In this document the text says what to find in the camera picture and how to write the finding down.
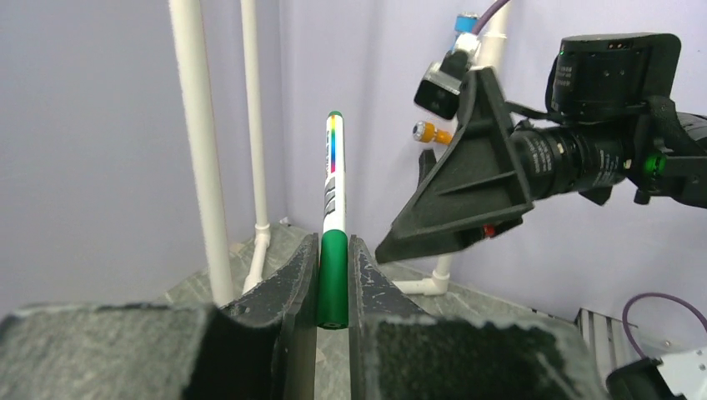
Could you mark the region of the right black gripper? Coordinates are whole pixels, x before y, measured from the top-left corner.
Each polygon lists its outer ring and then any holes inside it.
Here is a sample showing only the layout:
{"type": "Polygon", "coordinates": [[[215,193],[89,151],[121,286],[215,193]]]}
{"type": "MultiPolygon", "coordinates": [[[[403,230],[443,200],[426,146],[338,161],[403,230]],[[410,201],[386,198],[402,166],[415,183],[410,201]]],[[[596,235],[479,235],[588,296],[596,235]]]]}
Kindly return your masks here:
{"type": "Polygon", "coordinates": [[[579,193],[605,204],[625,178],[624,142],[591,129],[516,129],[491,67],[463,80],[458,130],[375,249],[379,263],[456,253],[522,223],[533,202],[579,193]]]}

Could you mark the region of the green marker cap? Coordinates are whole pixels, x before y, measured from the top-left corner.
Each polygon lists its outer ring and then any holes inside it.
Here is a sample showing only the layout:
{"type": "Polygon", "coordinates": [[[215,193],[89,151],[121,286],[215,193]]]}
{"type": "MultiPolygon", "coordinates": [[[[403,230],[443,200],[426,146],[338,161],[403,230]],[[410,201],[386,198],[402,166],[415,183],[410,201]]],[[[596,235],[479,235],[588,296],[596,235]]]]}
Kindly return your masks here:
{"type": "Polygon", "coordinates": [[[321,241],[318,326],[348,327],[348,236],[338,229],[325,232],[321,241]]]}

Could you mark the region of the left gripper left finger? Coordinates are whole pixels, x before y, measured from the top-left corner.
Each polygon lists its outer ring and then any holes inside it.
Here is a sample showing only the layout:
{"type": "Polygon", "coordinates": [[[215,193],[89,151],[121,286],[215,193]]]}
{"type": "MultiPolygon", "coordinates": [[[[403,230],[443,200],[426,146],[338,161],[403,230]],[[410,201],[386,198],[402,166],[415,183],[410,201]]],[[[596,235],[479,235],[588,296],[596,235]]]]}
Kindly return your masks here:
{"type": "Polygon", "coordinates": [[[4,399],[310,399],[319,239],[211,303],[42,304],[1,323],[4,399]]]}

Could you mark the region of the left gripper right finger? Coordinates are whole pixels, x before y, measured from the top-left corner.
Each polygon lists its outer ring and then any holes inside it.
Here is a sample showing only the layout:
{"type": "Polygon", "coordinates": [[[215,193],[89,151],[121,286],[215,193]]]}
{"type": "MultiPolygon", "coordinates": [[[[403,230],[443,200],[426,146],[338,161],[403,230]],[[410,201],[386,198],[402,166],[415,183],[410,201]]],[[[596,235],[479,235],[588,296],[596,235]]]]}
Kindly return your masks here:
{"type": "Polygon", "coordinates": [[[438,316],[348,242],[349,359],[354,399],[605,399],[575,327],[537,313],[438,316]]]}

